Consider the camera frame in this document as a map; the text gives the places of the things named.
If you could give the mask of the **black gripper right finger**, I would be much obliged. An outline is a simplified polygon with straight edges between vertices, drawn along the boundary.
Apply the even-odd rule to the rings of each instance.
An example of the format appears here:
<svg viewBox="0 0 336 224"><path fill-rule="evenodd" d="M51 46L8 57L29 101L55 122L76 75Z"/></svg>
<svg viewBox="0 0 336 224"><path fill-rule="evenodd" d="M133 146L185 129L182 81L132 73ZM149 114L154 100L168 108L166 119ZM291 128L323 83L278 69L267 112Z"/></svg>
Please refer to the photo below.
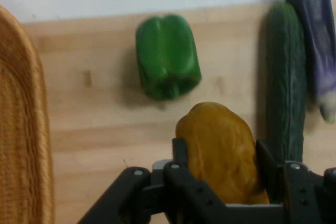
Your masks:
<svg viewBox="0 0 336 224"><path fill-rule="evenodd" d="M318 175L300 162L277 162L262 140L256 151L269 201L283 204L288 223L335 223L334 167Z"/></svg>

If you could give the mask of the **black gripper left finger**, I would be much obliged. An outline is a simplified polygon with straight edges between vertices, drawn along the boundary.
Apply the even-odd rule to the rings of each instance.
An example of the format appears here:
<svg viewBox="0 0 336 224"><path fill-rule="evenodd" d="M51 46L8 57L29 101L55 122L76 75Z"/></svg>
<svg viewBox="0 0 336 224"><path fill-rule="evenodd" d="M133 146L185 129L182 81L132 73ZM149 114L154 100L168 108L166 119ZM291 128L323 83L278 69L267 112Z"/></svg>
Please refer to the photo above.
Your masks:
<svg viewBox="0 0 336 224"><path fill-rule="evenodd" d="M124 169L80 223L150 223L164 213L169 223L226 223L226 206L186 167L186 147L173 139L173 159L149 171Z"/></svg>

